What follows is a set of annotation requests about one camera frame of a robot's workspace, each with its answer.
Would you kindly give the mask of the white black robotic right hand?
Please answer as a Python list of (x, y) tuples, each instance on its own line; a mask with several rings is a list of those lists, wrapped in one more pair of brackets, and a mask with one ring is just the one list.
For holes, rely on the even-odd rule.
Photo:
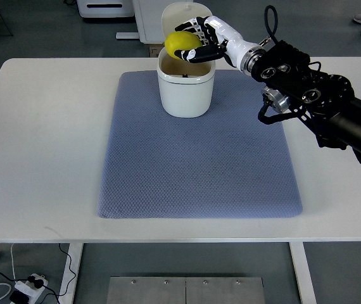
[(190, 32), (202, 43), (195, 49), (174, 51), (176, 58), (190, 63), (223, 58), (230, 66), (249, 74), (265, 53), (261, 45), (245, 41), (238, 31), (216, 16), (197, 16), (177, 26), (175, 31)]

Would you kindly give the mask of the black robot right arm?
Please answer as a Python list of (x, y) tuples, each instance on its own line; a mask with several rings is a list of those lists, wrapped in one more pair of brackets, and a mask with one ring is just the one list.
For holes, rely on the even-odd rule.
[(275, 37), (277, 22), (265, 28), (274, 42), (268, 51), (250, 51), (244, 72), (263, 82), (263, 106), (258, 119), (270, 125), (298, 118), (313, 132), (319, 147), (351, 147), (361, 164), (361, 99), (342, 75), (329, 75), (285, 41)]

